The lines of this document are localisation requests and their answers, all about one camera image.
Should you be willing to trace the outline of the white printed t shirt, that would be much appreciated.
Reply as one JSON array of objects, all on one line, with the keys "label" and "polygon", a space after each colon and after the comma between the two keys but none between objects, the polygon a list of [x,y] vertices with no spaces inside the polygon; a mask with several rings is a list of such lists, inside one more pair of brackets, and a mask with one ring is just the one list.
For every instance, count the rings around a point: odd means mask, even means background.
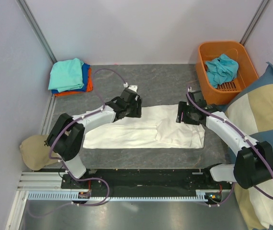
[{"label": "white printed t shirt", "polygon": [[140,118],[125,117],[85,134],[85,149],[201,149],[205,130],[201,125],[177,123],[178,106],[142,108]]}]

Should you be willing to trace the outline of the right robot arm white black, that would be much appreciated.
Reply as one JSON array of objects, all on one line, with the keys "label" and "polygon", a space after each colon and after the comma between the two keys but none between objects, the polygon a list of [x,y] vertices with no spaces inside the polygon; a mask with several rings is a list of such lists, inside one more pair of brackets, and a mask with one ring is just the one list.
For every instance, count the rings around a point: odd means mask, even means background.
[{"label": "right robot arm white black", "polygon": [[273,148],[267,141],[256,140],[233,124],[215,104],[207,104],[201,91],[187,93],[188,101],[178,103],[177,123],[202,125],[217,134],[235,156],[234,164],[214,164],[205,169],[205,187],[220,182],[235,182],[249,189],[273,179]]}]

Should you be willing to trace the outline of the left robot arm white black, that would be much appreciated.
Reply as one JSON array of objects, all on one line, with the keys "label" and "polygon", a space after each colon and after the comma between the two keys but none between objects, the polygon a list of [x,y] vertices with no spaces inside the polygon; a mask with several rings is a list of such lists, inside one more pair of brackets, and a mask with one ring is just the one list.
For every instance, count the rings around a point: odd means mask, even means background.
[{"label": "left robot arm white black", "polygon": [[137,93],[137,86],[124,89],[120,96],[104,103],[100,108],[81,115],[60,115],[52,128],[45,144],[58,154],[68,172],[72,174],[72,183],[77,188],[88,184],[86,167],[81,161],[79,151],[86,133],[105,124],[113,123],[125,117],[141,117],[142,99]]}]

